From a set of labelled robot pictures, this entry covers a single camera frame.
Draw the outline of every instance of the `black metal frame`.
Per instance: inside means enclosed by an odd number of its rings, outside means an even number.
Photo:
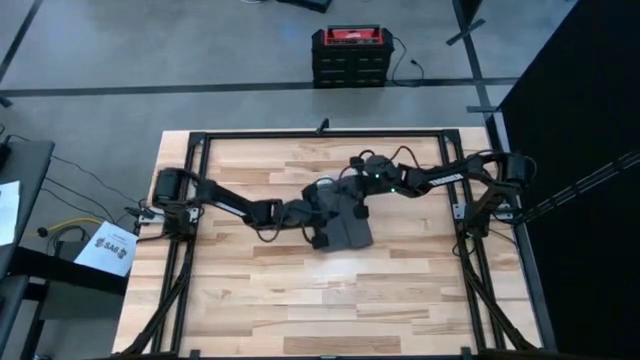
[[[455,152],[454,156],[456,159],[460,159],[464,157],[462,143],[460,139],[460,133],[457,129],[444,129],[444,130],[330,130],[330,129],[326,129],[322,132],[313,131],[313,130],[273,131],[273,132],[272,131],[212,132],[212,133],[192,132],[189,136],[188,149],[187,149],[187,155],[185,158],[184,168],[189,171],[193,170],[195,150],[196,150],[196,147],[200,145],[202,146],[202,154],[200,157],[198,174],[200,177],[204,178],[206,176],[207,165],[208,165],[209,156],[211,152],[211,142],[216,139],[290,139],[290,138],[323,138],[323,137],[325,138],[430,137],[430,138],[436,138],[438,141],[438,146],[441,154],[441,161],[443,164],[448,164],[450,162],[449,150],[447,149],[447,142],[450,142],[453,145],[454,152]],[[471,186],[468,181],[464,181],[462,183],[462,189],[464,193],[465,203],[470,203],[471,201],[473,201],[473,194],[471,192]],[[182,200],[186,199],[187,191],[188,191],[187,185],[183,184],[183,187],[181,189],[181,194],[180,194],[180,197]],[[453,217],[453,205],[458,203],[455,186],[453,184],[449,184],[447,186],[447,192],[449,196],[449,202],[452,206],[451,211],[452,211],[452,218],[454,218],[453,220],[454,226],[456,226],[457,228],[458,222],[460,220],[456,220],[455,217]],[[465,268],[465,265],[467,269],[471,267],[470,270],[474,272],[474,275],[475,275],[475,271],[471,266],[469,250],[467,249],[466,241],[465,241],[465,235],[460,233],[459,231],[456,231],[456,240],[459,247],[460,259],[461,259],[461,264],[463,268]],[[486,253],[484,251],[482,239],[474,239],[474,241],[476,246],[476,254],[478,258],[481,281],[485,287],[486,294],[489,296],[491,300],[493,300],[494,299],[493,285],[491,282],[491,274],[489,271],[488,260],[486,257]],[[519,247],[522,247],[523,245],[521,244],[521,241],[523,240],[518,240],[520,245]],[[187,247],[195,247],[195,242],[192,241],[187,243]],[[188,253],[193,254],[193,251],[189,251],[189,249],[187,249],[185,254],[188,254]],[[171,283],[174,277],[177,257],[178,257],[178,244],[175,242],[172,242],[169,245],[169,250],[167,254],[167,263],[166,263],[165,273],[163,277],[163,285],[162,285],[162,291],[160,296],[160,302],[162,302],[166,298],[168,291],[171,288]],[[531,278],[530,276],[527,276],[528,283],[531,280],[530,278]],[[187,286],[185,287],[185,290],[180,294],[180,297],[178,299],[178,306],[177,306],[177,311],[176,311],[175,320],[174,320],[175,324],[173,328],[171,345],[169,349],[169,352],[174,354],[178,354],[180,350],[182,330],[184,327],[184,321],[186,316],[186,302],[187,302],[187,296],[188,296],[188,288],[189,288],[189,284],[187,284]],[[537,286],[532,287],[532,289],[530,289],[532,299],[533,298],[539,299],[541,295],[536,293],[537,289],[541,289],[541,287],[539,286],[539,283],[537,284]],[[487,349],[486,339],[485,339],[484,330],[482,328],[482,318],[480,315],[480,308],[479,308],[477,297],[476,297],[476,290],[471,286],[470,282],[467,280],[466,277],[465,277],[465,290],[467,293],[467,301],[469,302],[471,324],[472,324],[476,347],[479,351],[485,350]],[[498,324],[496,319],[493,318],[493,316],[491,317],[490,321],[491,321],[496,348],[505,349],[506,348],[505,341],[504,341],[504,337],[503,337],[503,333],[500,325]],[[161,351],[160,349],[162,347],[161,341],[162,341],[162,333],[164,330],[163,328],[164,328],[164,320],[154,335],[152,346],[151,346],[152,353],[159,353]],[[540,327],[540,330],[546,331],[547,328]],[[341,358],[355,359],[356,357],[341,356]],[[412,358],[412,356],[397,356],[397,357],[391,357],[391,358],[409,359],[409,358]],[[435,357],[429,356],[429,358],[452,359],[452,358],[460,358],[460,355],[447,355],[447,356],[435,356]]]

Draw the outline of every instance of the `wooden table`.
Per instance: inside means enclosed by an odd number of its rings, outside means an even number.
[[[461,128],[460,134],[466,154],[489,148],[484,128]],[[154,176],[184,166],[188,135],[164,132]],[[248,199],[286,201],[299,198],[318,177],[337,175],[363,149],[390,156],[399,145],[412,148],[423,167],[441,163],[437,141],[429,138],[228,139],[212,142],[208,177]],[[412,163],[405,152],[397,160]],[[484,187],[472,186],[478,198]],[[387,194],[366,201],[374,245],[331,254],[313,251],[300,231],[262,243],[239,218],[207,207],[181,355],[191,349],[202,356],[431,355],[473,348],[446,188],[419,199]],[[504,224],[492,228],[512,236]],[[141,236],[159,231],[144,228]],[[129,345],[156,309],[168,245],[160,240],[138,246],[114,351]],[[514,244],[491,234],[485,246],[499,305],[539,345]],[[481,310],[491,345],[488,313]],[[172,326],[170,313],[163,348],[169,347]]]

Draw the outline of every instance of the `black storage drawer unit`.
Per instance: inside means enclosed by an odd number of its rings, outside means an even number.
[[[355,36],[340,37],[344,33]],[[387,81],[394,50],[388,30],[378,25],[330,26],[314,33],[312,41],[316,88],[384,86]]]

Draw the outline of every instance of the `gray floor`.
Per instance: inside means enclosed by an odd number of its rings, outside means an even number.
[[[31,0],[0,2],[0,58]],[[517,77],[573,6],[565,0],[485,0],[473,33],[485,77]],[[0,89],[310,81],[310,36],[331,24],[380,23],[401,38],[426,77],[470,77],[449,0],[334,0],[325,15],[269,1],[44,0]],[[394,61],[399,56],[394,54]],[[403,64],[398,78],[416,78]],[[510,86],[488,88],[499,104]],[[8,133],[52,139],[58,156],[80,163],[134,198],[147,193],[160,134],[168,129],[482,126],[474,87],[226,92],[14,98],[0,108]],[[54,162],[50,177],[114,214],[126,202],[84,174]],[[77,205],[91,207],[56,191]],[[43,194],[29,231],[81,215]],[[44,247],[27,238],[25,246]],[[3,359],[16,359],[33,307],[23,306]],[[105,356],[116,319],[47,324],[39,350],[56,359]]]

